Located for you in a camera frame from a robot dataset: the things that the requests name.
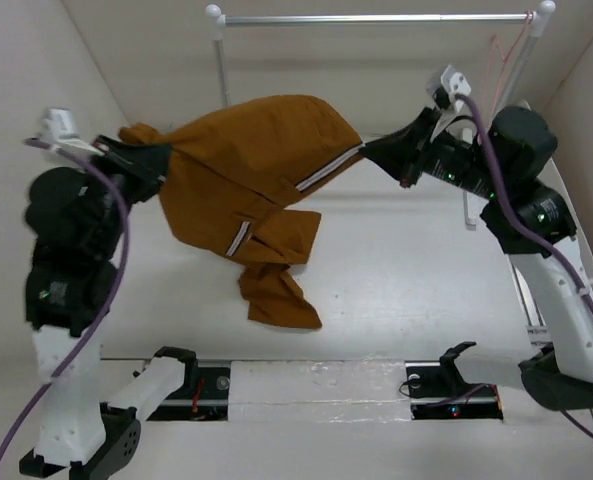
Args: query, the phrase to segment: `brown cloth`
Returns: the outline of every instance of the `brown cloth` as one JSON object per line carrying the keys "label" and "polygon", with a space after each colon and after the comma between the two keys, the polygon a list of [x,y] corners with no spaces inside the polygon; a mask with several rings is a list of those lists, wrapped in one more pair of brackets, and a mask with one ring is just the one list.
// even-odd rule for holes
{"label": "brown cloth", "polygon": [[321,215],[285,210],[362,157],[359,135],[325,101],[260,98],[210,113],[168,135],[137,124],[131,144],[169,143],[159,197],[174,236],[246,267],[239,279],[249,319],[320,328],[289,274],[307,263]]}

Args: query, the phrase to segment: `screw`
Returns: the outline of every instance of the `screw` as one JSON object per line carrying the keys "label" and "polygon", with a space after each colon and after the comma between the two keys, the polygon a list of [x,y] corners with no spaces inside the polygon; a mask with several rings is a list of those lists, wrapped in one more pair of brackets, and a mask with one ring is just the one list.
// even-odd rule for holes
{"label": "screw", "polygon": [[227,390],[229,388],[229,378],[218,377],[218,379],[216,380],[216,388],[219,390]]}
{"label": "screw", "polygon": [[417,373],[412,373],[409,377],[407,377],[407,385],[409,386],[409,388],[416,390],[417,388],[420,388],[419,380],[420,375],[418,375]]}

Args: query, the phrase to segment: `metal pole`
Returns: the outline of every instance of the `metal pole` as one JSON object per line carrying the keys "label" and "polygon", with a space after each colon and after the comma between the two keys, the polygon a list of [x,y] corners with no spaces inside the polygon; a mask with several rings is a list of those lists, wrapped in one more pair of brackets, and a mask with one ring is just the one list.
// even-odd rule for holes
{"label": "metal pole", "polygon": [[498,103],[496,104],[496,109],[493,112],[493,116],[500,112],[512,99],[512,95],[514,94],[514,90],[516,90],[516,85],[518,84],[518,80],[527,66],[527,62],[532,55],[534,46],[536,45],[538,39],[543,35],[545,27],[547,27],[547,23],[549,22],[549,19],[555,10],[556,4],[551,0],[545,0],[541,2],[541,4],[538,6],[538,9],[534,12],[534,18],[532,19],[530,26],[529,36],[527,39],[525,39],[523,48],[518,54],[514,65],[512,65],[512,69],[509,73],[509,76],[507,77],[507,81],[505,82],[505,87],[498,97]]}
{"label": "metal pole", "polygon": [[225,65],[225,47],[223,46],[223,29],[225,28],[225,15],[218,5],[209,5],[205,15],[212,21],[212,41],[216,53],[216,67],[218,68],[218,84],[220,87],[220,101],[223,108],[231,105],[229,100],[229,81],[227,79],[227,65]]}
{"label": "metal pole", "polygon": [[229,82],[227,80],[227,67],[225,65],[225,51],[223,49],[223,39],[214,40],[214,50],[216,52],[216,62],[218,66],[218,83],[220,86],[220,100],[224,108],[231,105],[229,100]]}
{"label": "metal pole", "polygon": [[225,17],[227,27],[299,27],[341,25],[427,25],[444,23],[503,23],[521,24],[527,14],[500,15],[316,15],[281,17]]}

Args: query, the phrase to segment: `brown fabric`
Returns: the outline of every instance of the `brown fabric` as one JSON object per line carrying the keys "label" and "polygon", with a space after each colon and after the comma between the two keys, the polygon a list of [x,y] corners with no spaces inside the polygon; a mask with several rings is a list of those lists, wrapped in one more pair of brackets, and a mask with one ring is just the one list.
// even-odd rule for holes
{"label": "brown fabric", "polygon": [[[320,214],[284,208],[361,158],[342,156],[361,141],[338,112],[315,97],[276,96],[213,112],[168,135],[137,124],[119,136],[172,144],[159,194],[172,233],[246,267],[239,285],[250,319],[320,328],[288,272],[307,263]],[[312,175],[315,182],[299,186]]]}

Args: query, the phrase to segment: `horizontal bar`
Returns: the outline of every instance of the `horizontal bar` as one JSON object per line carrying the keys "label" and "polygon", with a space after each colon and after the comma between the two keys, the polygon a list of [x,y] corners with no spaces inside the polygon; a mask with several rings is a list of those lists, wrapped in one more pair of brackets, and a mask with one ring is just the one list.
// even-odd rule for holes
{"label": "horizontal bar", "polygon": [[301,27],[328,25],[427,25],[431,23],[504,23],[522,24],[527,13],[485,14],[418,14],[418,15],[316,15],[282,17],[230,17],[225,16],[226,27]]}

